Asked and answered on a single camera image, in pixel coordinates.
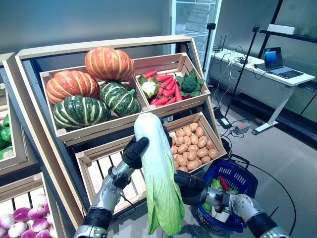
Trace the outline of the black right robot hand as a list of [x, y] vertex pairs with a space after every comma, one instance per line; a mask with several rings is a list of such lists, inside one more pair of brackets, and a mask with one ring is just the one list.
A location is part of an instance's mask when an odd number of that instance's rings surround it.
[[195, 175], [177, 170], [174, 181], [180, 188], [182, 201], [186, 205], [202, 205], [207, 198], [206, 182]]

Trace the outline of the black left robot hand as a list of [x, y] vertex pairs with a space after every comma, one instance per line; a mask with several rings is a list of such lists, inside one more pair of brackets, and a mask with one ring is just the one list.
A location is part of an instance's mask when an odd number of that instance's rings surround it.
[[141, 153], [146, 149], [149, 144], [147, 137], [142, 137], [136, 140], [136, 137], [130, 140], [123, 150], [122, 160], [131, 168], [140, 169], [142, 167]]

